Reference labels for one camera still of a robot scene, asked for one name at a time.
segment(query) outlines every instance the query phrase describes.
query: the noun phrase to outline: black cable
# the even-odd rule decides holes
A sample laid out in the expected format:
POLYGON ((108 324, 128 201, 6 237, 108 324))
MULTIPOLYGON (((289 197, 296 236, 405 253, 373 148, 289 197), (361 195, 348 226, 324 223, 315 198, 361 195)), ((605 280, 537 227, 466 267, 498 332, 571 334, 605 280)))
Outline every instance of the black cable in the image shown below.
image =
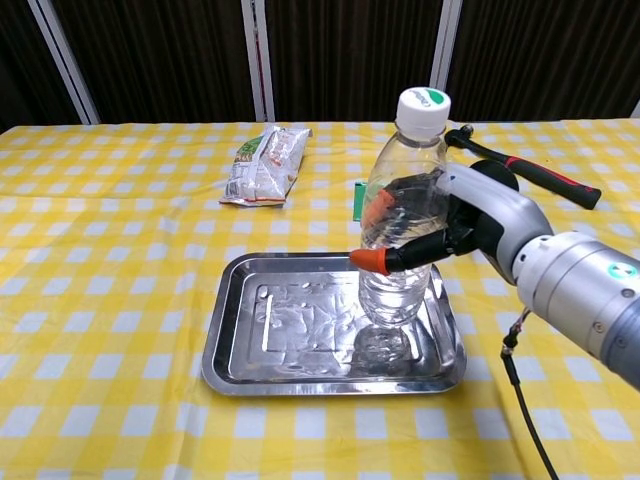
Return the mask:
POLYGON ((527 404, 524 401, 524 395, 522 394, 522 389, 520 388, 520 379, 518 378, 518 374, 516 371, 516 366, 513 363, 513 358, 511 355, 501 355, 502 361, 504 362, 505 367, 507 368, 507 373, 509 374, 509 379, 511 380, 511 384, 513 385, 514 390, 516 391, 516 397, 518 397, 518 404, 520 405, 520 410, 522 410, 522 416, 524 417, 524 421, 527 424, 527 429, 529 429, 529 434, 533 439, 533 443, 538 450, 538 454, 542 459, 542 463, 544 463, 547 472, 549 473, 549 478, 552 480, 559 480, 558 474, 556 473, 549 456, 547 455, 546 450, 544 449, 544 445, 542 445, 542 441, 538 436, 538 432, 536 431, 536 427, 533 424, 533 420, 531 419, 531 415, 529 414, 529 409, 527 408, 527 404))
POLYGON ((520 388, 520 378, 518 377, 516 364, 513 362, 513 350, 518 345, 518 334, 522 331, 522 324, 524 323, 529 313, 530 310, 528 308, 525 308, 518 320, 516 320, 516 322, 509 329, 509 333, 502 340, 502 351, 500 352, 500 358, 504 363, 504 368, 506 369, 507 375, 509 376, 509 381, 516 391, 516 397, 518 397, 518 404, 520 405, 522 416, 524 417, 524 421, 527 424, 527 429, 529 430, 529 434, 533 439, 536 450, 538 450, 538 455, 540 455, 542 463, 544 463, 544 466, 547 469, 547 473, 549 473, 549 478, 551 478, 551 480, 559 480, 558 474, 553 468, 551 460, 549 459, 549 456, 544 449, 544 445, 542 445, 542 441, 538 436, 536 426, 533 424, 533 420, 531 419, 531 415, 529 414, 527 403, 524 401, 524 395, 522 394, 522 389, 520 388))

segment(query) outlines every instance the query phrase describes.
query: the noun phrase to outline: stainless steel tray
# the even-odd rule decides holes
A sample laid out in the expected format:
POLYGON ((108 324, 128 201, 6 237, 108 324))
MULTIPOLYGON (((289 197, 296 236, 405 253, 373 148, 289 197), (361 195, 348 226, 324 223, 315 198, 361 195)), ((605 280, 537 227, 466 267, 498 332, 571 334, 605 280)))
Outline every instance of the stainless steel tray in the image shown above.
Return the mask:
POLYGON ((436 393, 466 355, 438 269, 415 322, 373 325, 346 253, 249 254, 225 269, 202 359, 227 395, 436 393))

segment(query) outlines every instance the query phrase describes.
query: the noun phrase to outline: snack bag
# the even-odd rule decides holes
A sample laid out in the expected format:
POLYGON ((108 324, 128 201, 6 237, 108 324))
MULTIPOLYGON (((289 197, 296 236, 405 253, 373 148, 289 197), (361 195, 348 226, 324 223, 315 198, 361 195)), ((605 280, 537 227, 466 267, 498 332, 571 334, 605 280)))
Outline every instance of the snack bag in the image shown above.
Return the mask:
POLYGON ((236 153, 220 203, 282 205, 298 178, 308 128, 268 127, 236 153))

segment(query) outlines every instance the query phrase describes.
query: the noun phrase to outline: hammer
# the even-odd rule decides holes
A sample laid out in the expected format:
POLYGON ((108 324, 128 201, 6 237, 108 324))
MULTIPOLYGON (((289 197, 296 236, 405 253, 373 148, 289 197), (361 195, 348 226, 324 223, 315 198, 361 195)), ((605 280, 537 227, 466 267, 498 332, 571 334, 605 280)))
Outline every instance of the hammer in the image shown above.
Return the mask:
POLYGON ((523 158, 512 157, 483 147, 471 140, 472 134, 473 127, 467 124, 460 129, 449 130, 444 136, 444 141, 450 147, 466 148, 480 157, 500 162, 513 173, 550 192, 557 193, 587 210, 593 210, 596 203, 598 203, 602 195, 599 189, 582 185, 564 175, 523 158))

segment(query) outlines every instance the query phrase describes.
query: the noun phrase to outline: green object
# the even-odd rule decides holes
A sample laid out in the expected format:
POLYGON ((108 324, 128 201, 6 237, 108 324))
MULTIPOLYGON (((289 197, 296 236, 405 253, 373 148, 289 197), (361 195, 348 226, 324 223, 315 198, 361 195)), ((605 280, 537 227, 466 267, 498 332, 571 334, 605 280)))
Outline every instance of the green object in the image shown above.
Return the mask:
POLYGON ((638 275, 638 269, 628 263, 616 262, 609 265, 609 275, 617 279, 632 278, 638 275))
POLYGON ((442 96, 442 93, 440 93, 438 90, 434 90, 433 88, 427 88, 427 92, 429 92, 429 96, 431 97, 431 100, 436 102, 436 104, 440 105, 442 102, 444 102, 444 97, 442 96))
POLYGON ((251 157, 258 150, 260 142, 262 141, 262 135, 257 138, 252 138, 248 142, 244 143, 236 153, 237 157, 240 157, 242 162, 250 162, 251 157))
POLYGON ((356 182, 353 189, 353 221, 359 222, 362 218, 362 204, 364 192, 367 190, 367 182, 356 182))

